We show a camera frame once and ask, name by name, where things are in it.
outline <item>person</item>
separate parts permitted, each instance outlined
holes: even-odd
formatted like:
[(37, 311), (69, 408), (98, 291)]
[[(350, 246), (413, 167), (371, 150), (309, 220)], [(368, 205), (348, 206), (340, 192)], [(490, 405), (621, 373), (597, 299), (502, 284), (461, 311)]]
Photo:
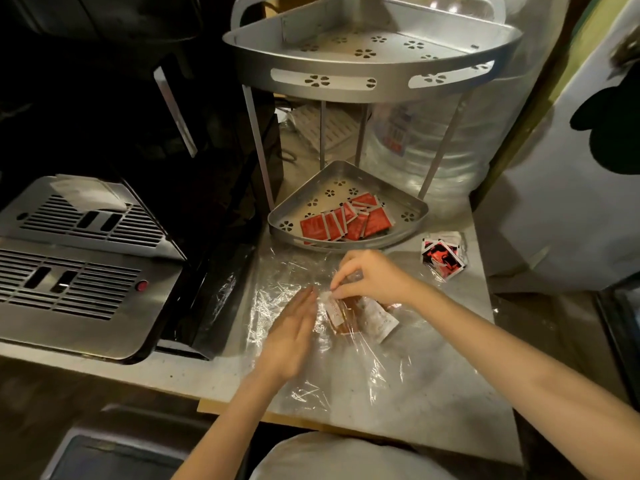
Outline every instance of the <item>person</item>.
[[(342, 284), (358, 270), (363, 275), (360, 281)], [(640, 479), (640, 415), (576, 371), (409, 276), (379, 251), (348, 252), (331, 290), (336, 299), (368, 296), (380, 303), (412, 306), (587, 478)], [(305, 362), (316, 320), (316, 299), (316, 291), (309, 287), (283, 309), (254, 370), (173, 480), (235, 478), (273, 396)], [(280, 461), (270, 460), (270, 453), (252, 478), (290, 478), (283, 472), (293, 471), (299, 474), (293, 478), (351, 479), (362, 477), (357, 475), (357, 462), (375, 467), (367, 470), (370, 478), (453, 478), (428, 462), (421, 466), (422, 458), (416, 453), (391, 449), (379, 454), (373, 449), (390, 447), (323, 433), (301, 438), (307, 435), (313, 433), (277, 445), (272, 453), (280, 450), (275, 455)], [(340, 454), (348, 459), (339, 458)], [(307, 468), (305, 462), (312, 466)], [(394, 474), (393, 468), (407, 465), (418, 473)]]

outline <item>shelf leg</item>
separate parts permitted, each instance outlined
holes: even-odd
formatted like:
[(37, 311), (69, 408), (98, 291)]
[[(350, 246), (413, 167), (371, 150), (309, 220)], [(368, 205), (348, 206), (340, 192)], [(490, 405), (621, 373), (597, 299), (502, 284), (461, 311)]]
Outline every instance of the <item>shelf leg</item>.
[(420, 193), (418, 193), (418, 198), (424, 200), (424, 196), (427, 195), (427, 190), (429, 190), (429, 186), (433, 181), (433, 177), (435, 177), (436, 172), (438, 171), (438, 167), (444, 158), (444, 154), (447, 152), (447, 147), (451, 143), (454, 133), (456, 129), (458, 129), (458, 125), (464, 116), (465, 111), (467, 110), (467, 104), (469, 102), (469, 98), (473, 94), (473, 91), (466, 92), (460, 96), (460, 100), (458, 101), (458, 106), (456, 107), (455, 112), (449, 122), (449, 126), (442, 137), (442, 141), (438, 146), (438, 151), (436, 152), (436, 156), (431, 162), (431, 166), (429, 167), (429, 171), (427, 172), (427, 176), (424, 178), (424, 182), (422, 183), (422, 188), (420, 189)]
[(256, 153), (258, 153), (258, 163), (260, 163), (260, 172), (262, 174), (262, 183), (264, 183), (264, 191), (267, 193), (269, 210), (273, 210), (275, 208), (275, 205), (273, 203), (273, 192), (271, 190), (271, 181), (269, 179), (267, 159), (264, 156), (264, 147), (262, 146), (262, 137), (260, 135), (258, 115), (256, 115), (255, 113), (255, 105), (253, 104), (253, 95), (251, 94), (251, 88), (245, 85), (242, 86), (242, 91), (244, 94), (244, 103), (246, 104), (246, 110), (249, 113), (249, 122), (251, 123), (251, 133), (253, 134), (255, 151)]
[(324, 169), (324, 130), (326, 126), (326, 101), (320, 101), (320, 170)]
[(367, 129), (367, 120), (369, 119), (369, 105), (362, 105), (362, 113), (360, 115), (360, 129), (358, 131), (358, 145), (356, 147), (356, 166), (360, 167), (360, 157), (362, 156), (362, 147), (364, 145), (364, 135)]

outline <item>large plastic water bottle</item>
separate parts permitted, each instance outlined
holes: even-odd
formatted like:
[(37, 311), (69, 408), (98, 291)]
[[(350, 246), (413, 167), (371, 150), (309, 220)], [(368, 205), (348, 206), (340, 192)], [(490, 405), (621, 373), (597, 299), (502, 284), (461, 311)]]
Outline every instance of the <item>large plastic water bottle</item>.
[[(486, 177), (562, 30), (569, 0), (405, 0), (508, 23), (523, 32), (511, 62), (476, 88), (427, 193), (431, 212), (452, 216)], [(364, 170), (417, 195), (460, 95), (377, 104), (367, 128)]]

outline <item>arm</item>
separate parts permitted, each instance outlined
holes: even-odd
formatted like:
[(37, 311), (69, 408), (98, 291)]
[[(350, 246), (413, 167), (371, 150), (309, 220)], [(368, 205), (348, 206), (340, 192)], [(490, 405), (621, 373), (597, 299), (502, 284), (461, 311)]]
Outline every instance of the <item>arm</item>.
[[(364, 278), (340, 286), (361, 269)], [(376, 251), (352, 251), (335, 298), (364, 295), (415, 308), (513, 407), (585, 475), (640, 478), (640, 415), (564, 364), (460, 306)]]
[(298, 375), (316, 323), (316, 291), (300, 290), (273, 322), (254, 370), (172, 480), (233, 480), (272, 398)]

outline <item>forearm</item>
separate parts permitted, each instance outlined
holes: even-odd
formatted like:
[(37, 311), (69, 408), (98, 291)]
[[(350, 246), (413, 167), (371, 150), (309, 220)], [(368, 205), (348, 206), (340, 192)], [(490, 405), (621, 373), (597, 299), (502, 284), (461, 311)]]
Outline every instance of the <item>forearm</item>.
[(585, 474), (640, 477), (633, 409), (436, 289), (412, 287), (411, 305)]
[(280, 388), (266, 374), (251, 372), (172, 480), (233, 480), (253, 432)]

